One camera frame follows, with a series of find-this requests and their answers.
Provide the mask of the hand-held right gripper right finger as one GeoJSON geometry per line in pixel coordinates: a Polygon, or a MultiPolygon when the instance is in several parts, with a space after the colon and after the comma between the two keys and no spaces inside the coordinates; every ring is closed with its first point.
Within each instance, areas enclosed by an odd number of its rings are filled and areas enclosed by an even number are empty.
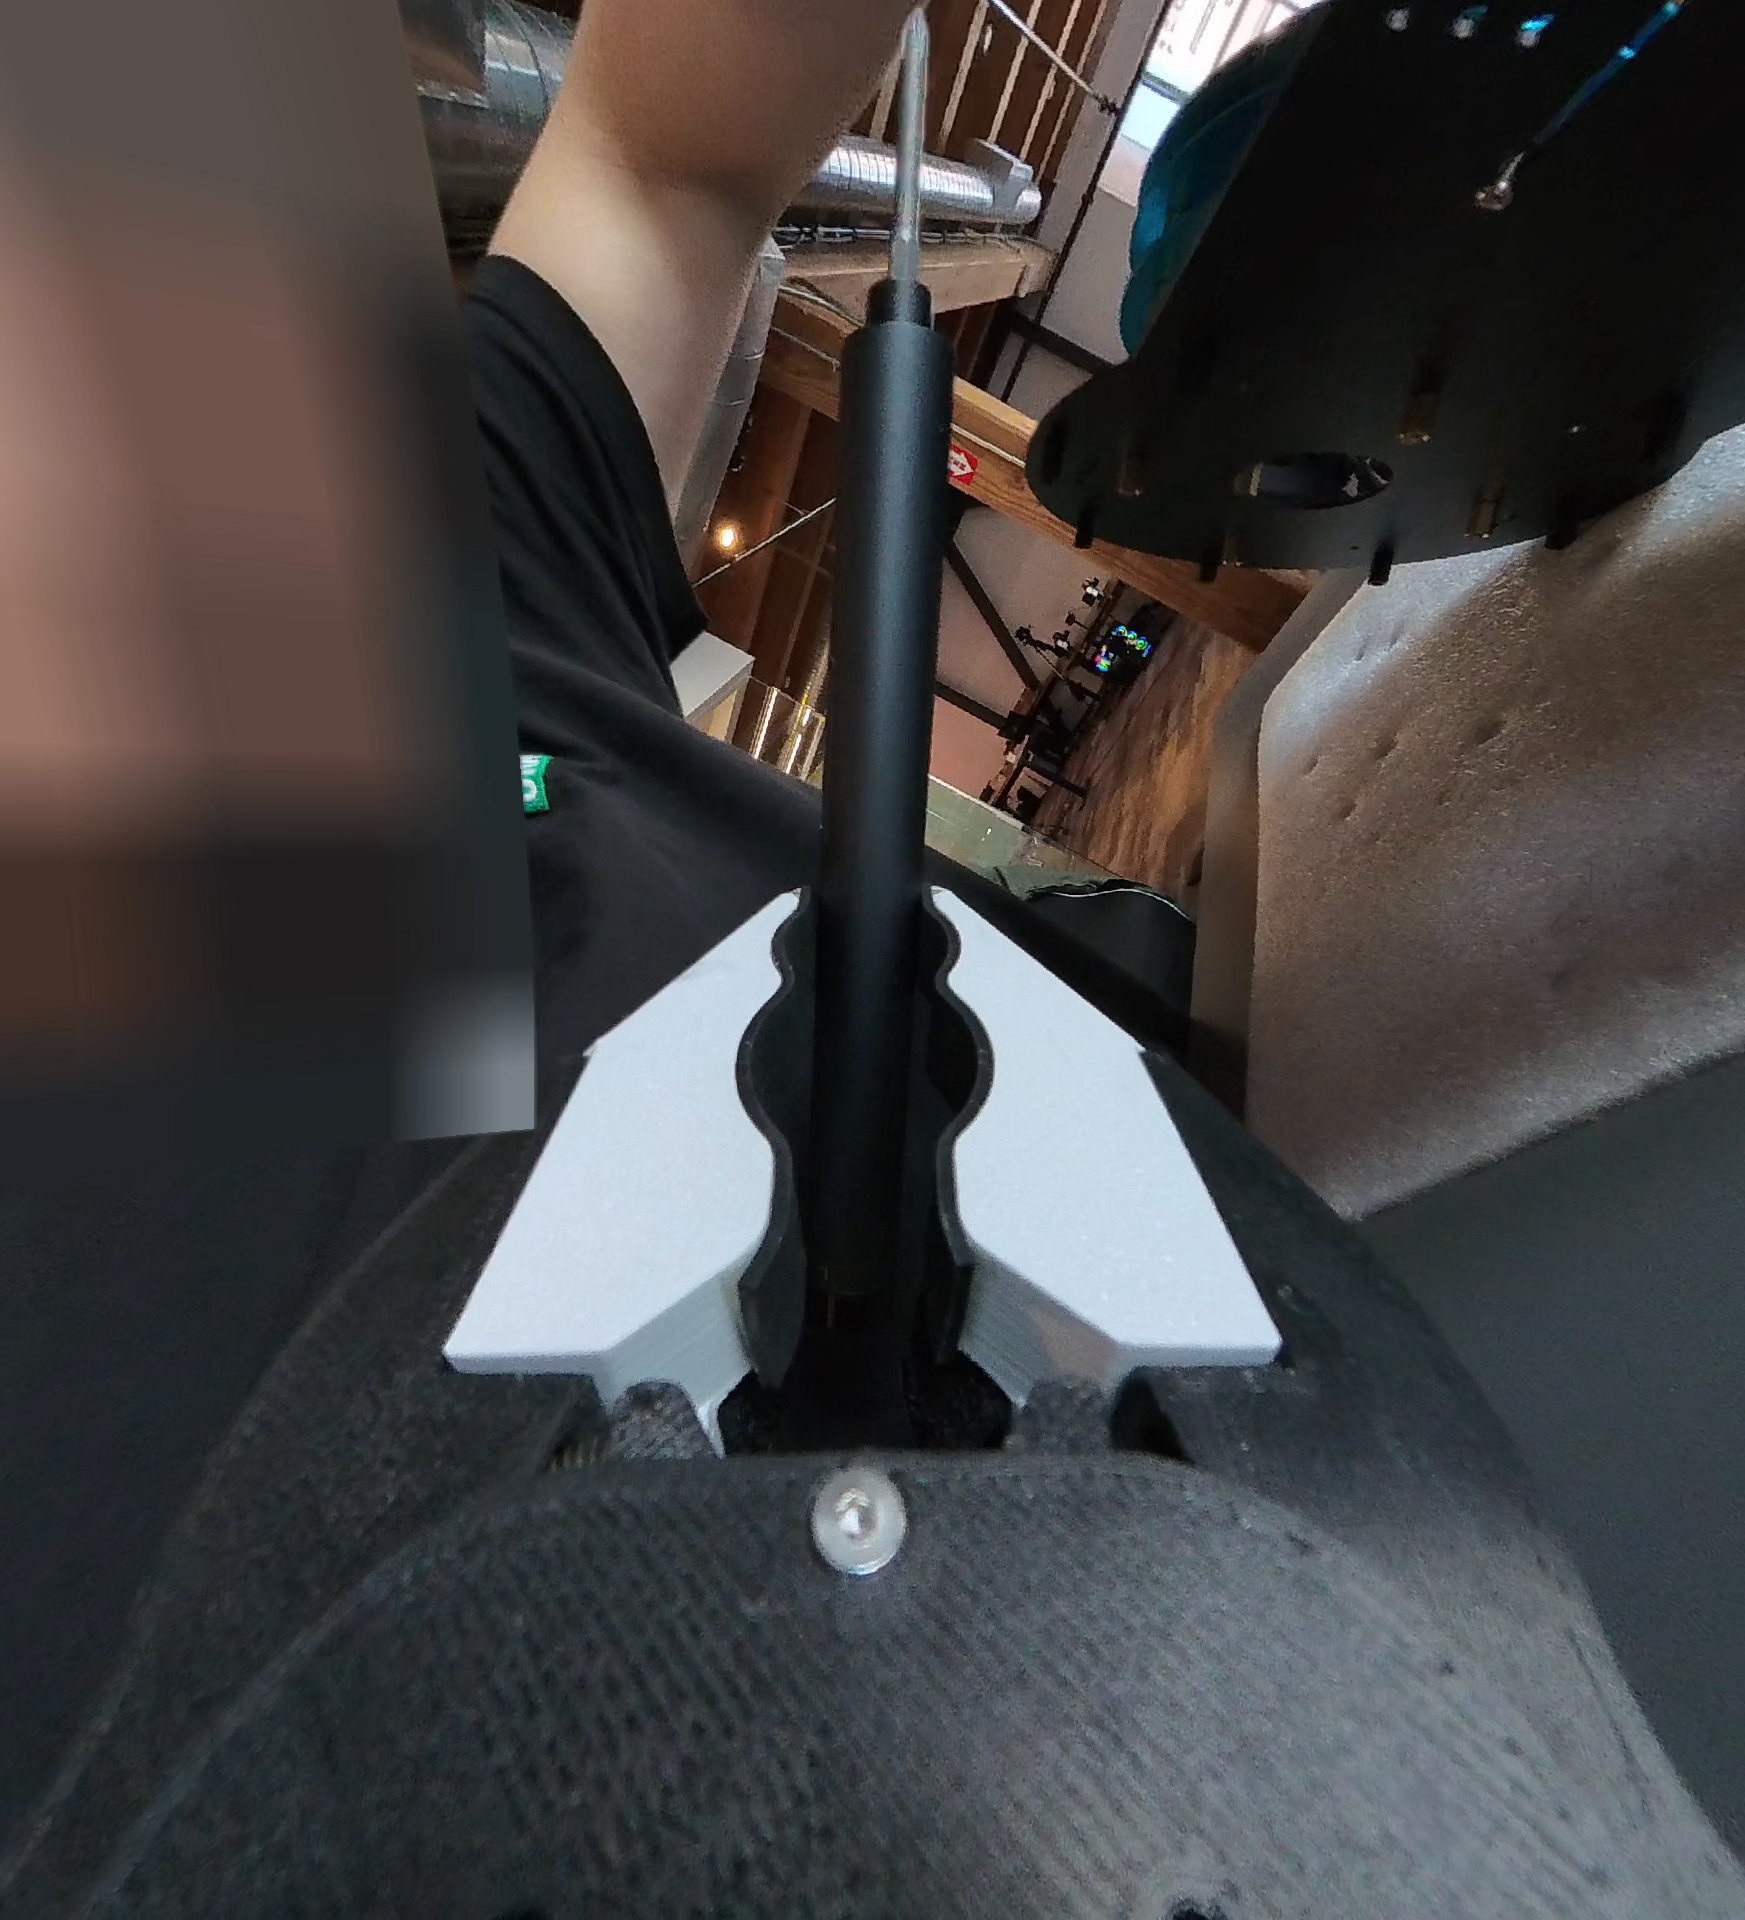
{"type": "Polygon", "coordinates": [[[1142,1046],[947,889],[947,994],[983,1087],[950,1142],[970,1259],[959,1351],[1028,1405],[1048,1380],[1113,1397],[1142,1369],[1249,1369],[1280,1332],[1142,1046]]]}

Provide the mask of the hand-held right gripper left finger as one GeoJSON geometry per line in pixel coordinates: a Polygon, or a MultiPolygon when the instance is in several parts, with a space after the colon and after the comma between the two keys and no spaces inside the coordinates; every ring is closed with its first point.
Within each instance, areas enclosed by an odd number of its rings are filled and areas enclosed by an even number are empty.
{"type": "Polygon", "coordinates": [[[803,891],[772,898],[595,1041],[459,1319],[461,1374],[672,1388],[710,1450],[780,1386],[807,1306],[803,891]]]}

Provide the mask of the black screwdriver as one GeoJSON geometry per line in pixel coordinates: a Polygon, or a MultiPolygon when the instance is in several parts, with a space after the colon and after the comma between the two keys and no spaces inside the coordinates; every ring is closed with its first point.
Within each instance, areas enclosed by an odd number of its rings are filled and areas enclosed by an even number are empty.
{"type": "Polygon", "coordinates": [[[950,345],[922,280],[931,30],[901,37],[884,277],[841,356],[832,708],[815,900],[808,1319],[800,1445],[905,1439],[906,1133],[950,345]]]}

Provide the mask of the black metal robot chassis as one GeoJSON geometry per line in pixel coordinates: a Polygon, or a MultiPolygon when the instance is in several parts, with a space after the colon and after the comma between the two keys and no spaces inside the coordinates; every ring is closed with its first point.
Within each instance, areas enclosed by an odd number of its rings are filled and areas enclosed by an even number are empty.
{"type": "Polygon", "coordinates": [[[1745,421],[1745,4],[1318,4],[1135,356],[1026,456],[1214,570],[1570,543],[1745,421]]]}

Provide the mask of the blue metal robot part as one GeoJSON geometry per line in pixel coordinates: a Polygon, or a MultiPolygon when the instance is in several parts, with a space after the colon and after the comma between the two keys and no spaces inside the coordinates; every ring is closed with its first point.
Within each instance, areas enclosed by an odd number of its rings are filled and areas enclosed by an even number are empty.
{"type": "Polygon", "coordinates": [[[1264,125],[1284,74],[1272,42],[1225,60],[1177,110],[1157,141],[1139,187],[1129,237],[1129,274],[1119,338],[1135,356],[1233,174],[1264,125]]]}

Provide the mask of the person's left forearm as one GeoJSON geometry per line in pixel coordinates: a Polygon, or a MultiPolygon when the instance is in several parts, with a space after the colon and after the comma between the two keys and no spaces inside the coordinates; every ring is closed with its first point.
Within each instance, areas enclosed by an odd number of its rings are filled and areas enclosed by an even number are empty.
{"type": "Polygon", "coordinates": [[[778,214],[866,106],[905,1],[583,1],[491,254],[608,353],[678,506],[778,214]]]}

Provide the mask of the person in black clothes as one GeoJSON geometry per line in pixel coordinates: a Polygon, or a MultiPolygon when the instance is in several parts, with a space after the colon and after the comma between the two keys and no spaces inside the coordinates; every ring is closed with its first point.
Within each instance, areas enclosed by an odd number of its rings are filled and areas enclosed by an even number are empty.
{"type": "Polygon", "coordinates": [[[524,821],[546,1126],[591,1044],[818,879],[820,793],[683,720],[672,663],[705,623],[645,426],[578,311],[491,255],[463,317],[519,748],[548,758],[524,821]]]}

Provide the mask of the wooden ceiling beam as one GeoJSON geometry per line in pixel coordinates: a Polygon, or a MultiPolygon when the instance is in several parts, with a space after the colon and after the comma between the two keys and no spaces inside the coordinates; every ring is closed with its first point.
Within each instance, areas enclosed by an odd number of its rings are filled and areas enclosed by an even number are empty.
{"type": "MultiPolygon", "coordinates": [[[[856,326],[856,319],[799,293],[783,293],[765,352],[765,384],[839,419],[839,357],[856,326]]],[[[1026,414],[967,380],[957,380],[950,440],[972,447],[981,471],[970,490],[952,486],[955,492],[1060,547],[1091,553],[1091,560],[1081,560],[1081,566],[1096,566],[1255,654],[1268,647],[1309,590],[1305,582],[1293,585],[1283,575],[1240,564],[1225,564],[1214,578],[1203,581],[1195,563],[1144,555],[1107,540],[1080,545],[1074,527],[1053,516],[1029,488],[1026,454],[1034,431],[1035,421],[1026,414]]]]}

